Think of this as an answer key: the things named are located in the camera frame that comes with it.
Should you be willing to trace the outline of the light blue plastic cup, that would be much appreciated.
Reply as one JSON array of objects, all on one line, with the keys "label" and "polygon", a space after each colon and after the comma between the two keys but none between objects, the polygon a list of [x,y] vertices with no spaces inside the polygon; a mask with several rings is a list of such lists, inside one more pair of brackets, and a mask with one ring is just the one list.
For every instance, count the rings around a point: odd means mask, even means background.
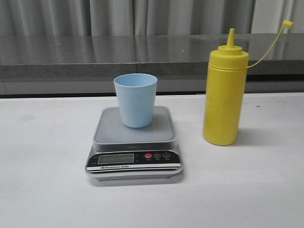
[{"label": "light blue plastic cup", "polygon": [[142,128],[152,122],[157,77],[133,73],[114,79],[119,111],[124,125]]}]

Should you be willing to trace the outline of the yellow squeeze bottle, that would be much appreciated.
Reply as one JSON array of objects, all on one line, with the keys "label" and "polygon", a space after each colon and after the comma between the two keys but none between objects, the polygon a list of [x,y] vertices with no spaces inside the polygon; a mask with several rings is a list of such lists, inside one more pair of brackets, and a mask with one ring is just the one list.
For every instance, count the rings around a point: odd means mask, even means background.
[{"label": "yellow squeeze bottle", "polygon": [[231,28],[225,45],[211,51],[206,83],[203,138],[214,145],[236,142],[249,64],[249,54],[235,45]]}]

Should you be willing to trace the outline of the digital kitchen scale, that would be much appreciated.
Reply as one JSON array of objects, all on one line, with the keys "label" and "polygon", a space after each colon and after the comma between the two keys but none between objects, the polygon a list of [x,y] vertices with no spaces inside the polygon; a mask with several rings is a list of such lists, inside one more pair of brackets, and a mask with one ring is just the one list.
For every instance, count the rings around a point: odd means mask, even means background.
[{"label": "digital kitchen scale", "polygon": [[101,112],[85,165],[88,176],[101,181],[171,178],[182,170],[169,108],[156,106],[153,121],[142,128],[125,126],[118,107]]}]

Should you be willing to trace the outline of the grey stone counter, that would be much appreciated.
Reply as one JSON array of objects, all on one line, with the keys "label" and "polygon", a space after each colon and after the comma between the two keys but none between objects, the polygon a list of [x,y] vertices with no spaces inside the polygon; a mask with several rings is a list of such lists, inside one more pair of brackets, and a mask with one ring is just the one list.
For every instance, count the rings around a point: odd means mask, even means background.
[{"label": "grey stone counter", "polygon": [[[246,92],[304,90],[304,36],[237,34],[250,57]],[[227,35],[1,37],[1,97],[111,96],[115,77],[147,73],[160,95],[202,94],[211,51]]]}]

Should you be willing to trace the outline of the grey curtain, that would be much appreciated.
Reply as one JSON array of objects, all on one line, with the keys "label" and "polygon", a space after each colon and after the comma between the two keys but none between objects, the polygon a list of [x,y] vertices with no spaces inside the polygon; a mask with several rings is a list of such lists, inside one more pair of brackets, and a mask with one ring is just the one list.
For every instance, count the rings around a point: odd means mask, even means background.
[{"label": "grey curtain", "polygon": [[301,0],[3,0],[2,36],[158,36],[304,31]]}]

